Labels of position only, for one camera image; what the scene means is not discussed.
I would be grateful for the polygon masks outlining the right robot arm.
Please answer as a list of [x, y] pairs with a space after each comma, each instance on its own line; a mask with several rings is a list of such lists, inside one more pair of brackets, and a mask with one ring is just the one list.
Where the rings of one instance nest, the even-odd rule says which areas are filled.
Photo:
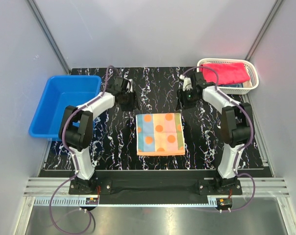
[[235, 101], [214, 82], [206, 82], [201, 72], [190, 77], [181, 74], [179, 79], [183, 87], [177, 90], [177, 110], [193, 108], [202, 99], [221, 115], [224, 147], [211, 186], [217, 193], [225, 194], [236, 186], [240, 157], [254, 137], [252, 107], [249, 103]]

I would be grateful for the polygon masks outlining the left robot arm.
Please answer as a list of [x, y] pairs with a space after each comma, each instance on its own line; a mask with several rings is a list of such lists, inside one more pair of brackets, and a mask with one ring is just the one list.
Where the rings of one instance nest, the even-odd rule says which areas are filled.
[[94, 120], [115, 105], [128, 112], [139, 108], [132, 79], [116, 77], [110, 84], [105, 82], [104, 90], [96, 97], [82, 105], [69, 105], [65, 108], [59, 139], [69, 150], [74, 163], [74, 174], [70, 177], [71, 194], [91, 194], [100, 190], [89, 146], [93, 138]]

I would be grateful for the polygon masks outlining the orange patterned towel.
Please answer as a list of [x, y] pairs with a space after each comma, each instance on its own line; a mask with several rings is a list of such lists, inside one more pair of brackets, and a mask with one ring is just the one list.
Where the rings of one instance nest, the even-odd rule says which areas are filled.
[[185, 140], [180, 113], [136, 115], [139, 156], [181, 156]]

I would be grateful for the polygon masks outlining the pink towel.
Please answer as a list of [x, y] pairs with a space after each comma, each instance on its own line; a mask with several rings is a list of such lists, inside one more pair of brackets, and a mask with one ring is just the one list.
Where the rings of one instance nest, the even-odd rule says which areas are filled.
[[200, 65], [206, 82], [218, 81], [218, 85], [244, 83], [250, 80], [244, 63], [207, 63]]

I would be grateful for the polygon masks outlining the teal beige Doraemon towel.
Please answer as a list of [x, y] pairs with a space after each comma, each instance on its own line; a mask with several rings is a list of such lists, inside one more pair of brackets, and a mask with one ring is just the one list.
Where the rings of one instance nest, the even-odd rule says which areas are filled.
[[247, 81], [247, 82], [244, 82], [244, 83], [220, 85], [220, 87], [251, 88], [252, 87], [252, 83], [251, 83], [251, 81]]

